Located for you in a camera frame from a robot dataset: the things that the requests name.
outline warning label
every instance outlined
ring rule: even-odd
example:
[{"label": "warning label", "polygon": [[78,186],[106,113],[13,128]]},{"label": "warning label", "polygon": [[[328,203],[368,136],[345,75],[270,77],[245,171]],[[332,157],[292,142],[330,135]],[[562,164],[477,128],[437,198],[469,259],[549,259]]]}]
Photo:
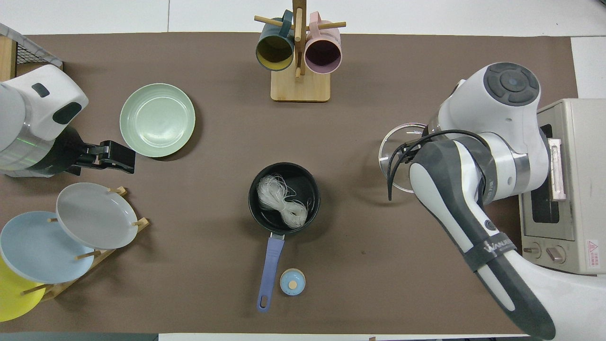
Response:
[{"label": "warning label", "polygon": [[600,250],[598,248],[598,241],[593,239],[593,240],[587,240],[587,255],[589,256],[588,259],[588,267],[589,268],[599,268],[600,267]]}]

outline purple pan handle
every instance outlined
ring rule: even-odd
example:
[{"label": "purple pan handle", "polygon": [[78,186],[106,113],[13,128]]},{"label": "purple pan handle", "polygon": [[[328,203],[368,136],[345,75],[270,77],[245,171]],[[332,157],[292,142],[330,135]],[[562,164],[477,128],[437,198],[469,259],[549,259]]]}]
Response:
[{"label": "purple pan handle", "polygon": [[257,310],[267,312],[271,303],[271,294],[273,285],[276,281],[276,271],[278,270],[278,261],[284,246],[284,239],[269,238],[267,240],[267,252],[265,253],[265,265],[263,266],[263,276],[261,277],[261,288],[259,289],[259,298],[257,299]]}]

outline brown tablecloth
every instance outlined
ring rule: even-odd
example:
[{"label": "brown tablecloth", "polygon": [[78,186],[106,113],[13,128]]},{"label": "brown tablecloth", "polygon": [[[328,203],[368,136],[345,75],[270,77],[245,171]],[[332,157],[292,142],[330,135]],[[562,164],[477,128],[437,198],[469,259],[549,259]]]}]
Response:
[{"label": "brown tablecloth", "polygon": [[[84,141],[124,143],[119,114],[150,83],[189,95],[196,129],[178,153],[137,156],[136,173],[0,177],[0,226],[54,211],[78,181],[125,186],[151,225],[54,300],[0,323],[0,332],[519,333],[414,195],[387,201],[382,138],[425,123],[461,79],[511,61],[542,84],[541,105],[576,97],[569,38],[343,35],[344,58],[324,104],[275,103],[256,33],[33,36],[65,61],[90,104],[72,125]],[[278,285],[255,309],[269,233],[247,207],[263,167],[291,161],[318,181],[313,224],[286,238],[278,275],[296,267],[305,291]],[[488,207],[519,240],[517,198]]]}]

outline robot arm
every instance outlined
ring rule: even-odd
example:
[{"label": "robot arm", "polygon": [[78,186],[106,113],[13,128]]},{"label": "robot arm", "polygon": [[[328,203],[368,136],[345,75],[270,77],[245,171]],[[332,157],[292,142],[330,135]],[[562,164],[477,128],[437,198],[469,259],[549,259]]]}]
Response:
[{"label": "robot arm", "polygon": [[523,332],[545,340],[603,338],[606,280],[547,270],[523,259],[478,204],[483,174],[472,147],[457,139],[423,146],[410,166],[419,201]]},{"label": "robot arm", "polygon": [[0,174],[79,175],[82,167],[135,172],[135,152],[114,141],[84,143],[69,123],[88,98],[52,65],[0,83]]},{"label": "robot arm", "polygon": [[[549,166],[536,121],[539,95],[526,68],[484,67],[459,83],[429,122],[422,140],[431,142],[419,140],[419,149],[400,153],[415,153],[409,172],[415,195],[521,330],[545,340],[603,339],[606,280],[526,261],[482,209],[544,182]],[[446,134],[462,130],[474,138]]]}]

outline teal mug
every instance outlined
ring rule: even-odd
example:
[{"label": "teal mug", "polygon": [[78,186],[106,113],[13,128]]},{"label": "teal mug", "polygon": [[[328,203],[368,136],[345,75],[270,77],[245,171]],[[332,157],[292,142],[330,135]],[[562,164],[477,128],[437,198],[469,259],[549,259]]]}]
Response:
[{"label": "teal mug", "polygon": [[259,64],[270,71],[286,69],[293,62],[295,52],[295,34],[290,26],[293,12],[286,10],[281,21],[282,27],[265,24],[257,43],[256,56]]}]

